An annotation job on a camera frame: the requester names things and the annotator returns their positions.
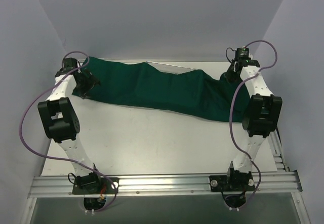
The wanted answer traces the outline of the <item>green surgical cloth kit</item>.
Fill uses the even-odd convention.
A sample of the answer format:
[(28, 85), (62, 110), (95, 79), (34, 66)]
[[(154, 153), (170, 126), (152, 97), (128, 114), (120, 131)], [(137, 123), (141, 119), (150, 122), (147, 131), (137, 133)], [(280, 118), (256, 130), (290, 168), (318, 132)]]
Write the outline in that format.
[[(91, 57), (88, 69), (98, 78), (87, 93), (90, 100), (131, 107), (169, 110), (206, 120), (228, 122), (237, 83), (213, 79), (203, 70), (165, 73), (147, 63), (127, 65)], [(233, 108), (234, 122), (241, 122), (250, 96), (243, 86)]]

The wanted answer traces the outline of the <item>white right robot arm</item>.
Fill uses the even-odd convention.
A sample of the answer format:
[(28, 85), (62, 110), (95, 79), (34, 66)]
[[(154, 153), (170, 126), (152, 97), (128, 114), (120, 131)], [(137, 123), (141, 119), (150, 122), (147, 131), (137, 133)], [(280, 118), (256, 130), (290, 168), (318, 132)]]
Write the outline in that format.
[[(268, 88), (261, 74), (258, 61), (236, 59), (229, 68), (230, 80), (241, 79), (234, 92), (230, 107), (229, 130), (238, 154), (231, 162), (228, 175), (225, 177), (227, 188), (232, 191), (254, 189), (252, 168), (262, 143), (275, 131), (282, 107), (282, 98), (275, 96)], [(242, 127), (246, 133), (244, 141), (238, 144), (234, 139), (232, 128), (233, 107), (239, 90), (245, 86), (250, 99), (242, 118)]]

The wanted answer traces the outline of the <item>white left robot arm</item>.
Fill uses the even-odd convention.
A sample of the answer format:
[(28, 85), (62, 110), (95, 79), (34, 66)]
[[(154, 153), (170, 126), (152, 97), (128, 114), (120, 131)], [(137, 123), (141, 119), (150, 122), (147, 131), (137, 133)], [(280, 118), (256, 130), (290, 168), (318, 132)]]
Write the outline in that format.
[(64, 150), (74, 168), (74, 184), (97, 193), (102, 188), (102, 180), (94, 172), (97, 168), (78, 136), (80, 122), (69, 96), (76, 90), (83, 97), (100, 81), (88, 70), (79, 70), (79, 66), (77, 59), (63, 59), (62, 68), (55, 75), (55, 87), (45, 101), (38, 103), (37, 109), (46, 136)]

